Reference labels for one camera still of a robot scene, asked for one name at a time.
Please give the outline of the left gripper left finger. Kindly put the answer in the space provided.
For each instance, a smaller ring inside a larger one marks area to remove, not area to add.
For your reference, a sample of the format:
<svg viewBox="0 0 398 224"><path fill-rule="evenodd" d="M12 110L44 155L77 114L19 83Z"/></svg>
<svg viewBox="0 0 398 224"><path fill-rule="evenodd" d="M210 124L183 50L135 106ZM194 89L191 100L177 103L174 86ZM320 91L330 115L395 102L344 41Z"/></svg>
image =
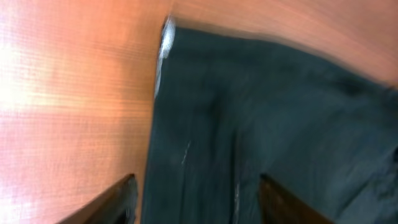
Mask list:
<svg viewBox="0 0 398 224"><path fill-rule="evenodd" d="M134 224L137 181L128 174L59 224Z"/></svg>

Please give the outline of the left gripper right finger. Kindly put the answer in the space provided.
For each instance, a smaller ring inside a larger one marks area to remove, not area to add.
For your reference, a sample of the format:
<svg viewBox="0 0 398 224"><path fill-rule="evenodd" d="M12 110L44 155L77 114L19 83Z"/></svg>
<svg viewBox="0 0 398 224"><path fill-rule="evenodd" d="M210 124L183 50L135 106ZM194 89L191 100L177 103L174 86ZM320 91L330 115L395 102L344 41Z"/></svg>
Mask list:
<svg viewBox="0 0 398 224"><path fill-rule="evenodd" d="M259 204L264 224L332 224L266 174L261 175Z"/></svg>

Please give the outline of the black shorts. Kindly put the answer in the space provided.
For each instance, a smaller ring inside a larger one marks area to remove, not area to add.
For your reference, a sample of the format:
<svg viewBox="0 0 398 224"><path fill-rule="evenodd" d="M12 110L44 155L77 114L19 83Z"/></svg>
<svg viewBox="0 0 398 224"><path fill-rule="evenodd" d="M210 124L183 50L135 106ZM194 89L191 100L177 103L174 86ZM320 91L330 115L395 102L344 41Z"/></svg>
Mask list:
<svg viewBox="0 0 398 224"><path fill-rule="evenodd" d="M260 223L266 174L333 223L397 222L397 90L166 18L142 223Z"/></svg>

